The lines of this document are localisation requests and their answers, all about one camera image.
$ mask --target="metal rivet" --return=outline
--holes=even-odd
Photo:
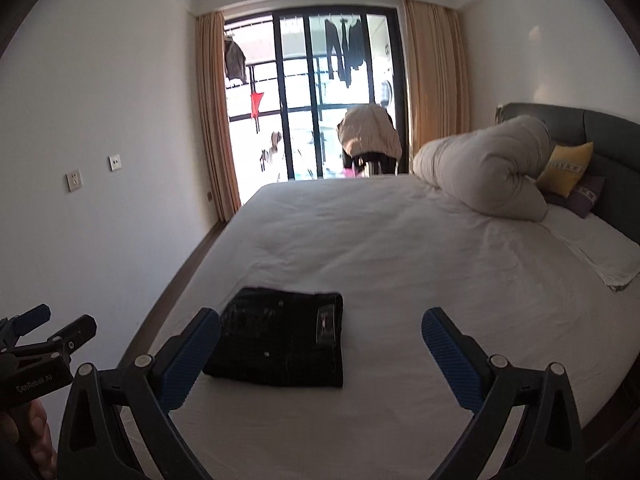
[[[564,367],[560,363],[551,363],[551,371],[556,375],[564,375]]]
[[[500,354],[492,355],[490,361],[491,364],[496,368],[506,368],[506,366],[509,364],[507,358],[504,355]]]
[[[85,363],[78,368],[78,373],[80,375],[89,375],[91,373],[91,370],[93,369],[94,367],[92,367],[89,363]]]
[[[133,364],[135,364],[138,368],[145,368],[151,364],[152,360],[153,359],[150,355],[143,354],[136,357],[136,360],[133,361]]]

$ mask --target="beige curtain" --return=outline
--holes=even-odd
[[[404,10],[415,155],[430,140],[468,132],[468,84],[457,12],[413,0]]]
[[[224,25],[222,12],[197,18],[196,71],[211,191],[218,218],[229,221],[241,203],[226,113]]]

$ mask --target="mattress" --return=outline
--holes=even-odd
[[[201,374],[171,418],[216,480],[428,478],[471,418],[422,341],[432,306],[489,355],[564,364],[582,425],[640,351],[637,295],[609,290],[539,224],[484,216],[409,175],[262,188],[216,241],[152,352],[201,306],[220,312],[243,286],[340,292],[344,387]],[[123,417],[142,465],[160,478]]]

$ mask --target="human hand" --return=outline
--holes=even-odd
[[[54,480],[57,476],[58,454],[53,449],[51,430],[47,424],[47,412],[39,399],[32,400],[28,409],[29,434],[20,434],[15,421],[7,414],[0,413],[0,431],[7,439],[17,444],[22,439],[31,452],[31,457],[44,480]]]

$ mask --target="black door frame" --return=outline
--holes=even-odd
[[[318,102],[316,97],[316,83],[314,70],[314,57],[311,49],[311,34],[308,24],[308,17],[315,14],[356,14],[360,16],[362,23],[362,33],[365,41],[365,61],[367,64],[367,78],[369,80],[369,101],[375,101],[375,88],[373,85],[373,66],[371,59],[371,47],[369,37],[369,27],[367,14],[386,17],[386,24],[389,31],[389,41],[391,48],[391,59],[393,67],[393,91],[396,112],[396,130],[400,137],[402,146],[402,156],[398,161],[398,173],[408,173],[409,171],[409,110],[406,94],[406,73],[404,71],[404,50],[402,49],[402,39],[400,34],[400,22],[398,10],[395,7],[359,6],[359,5],[332,5],[332,6],[306,6],[289,7],[286,9],[274,10],[273,12],[263,12],[249,16],[241,16],[232,20],[226,20],[225,25],[235,22],[258,18],[261,16],[271,16],[273,19],[273,35],[276,55],[276,68],[278,76],[278,90],[280,93],[280,116],[282,118],[282,137],[285,145],[285,159],[287,162],[287,177],[294,178],[293,157],[291,152],[290,129],[289,129],[289,108],[287,106],[286,88],[284,85],[284,67],[282,59],[282,34],[280,30],[280,20],[283,18],[302,17],[305,33],[306,60],[309,74],[309,91],[311,97],[311,112],[313,120],[313,135],[316,148],[316,170],[318,178],[322,178],[322,155],[319,131]]]

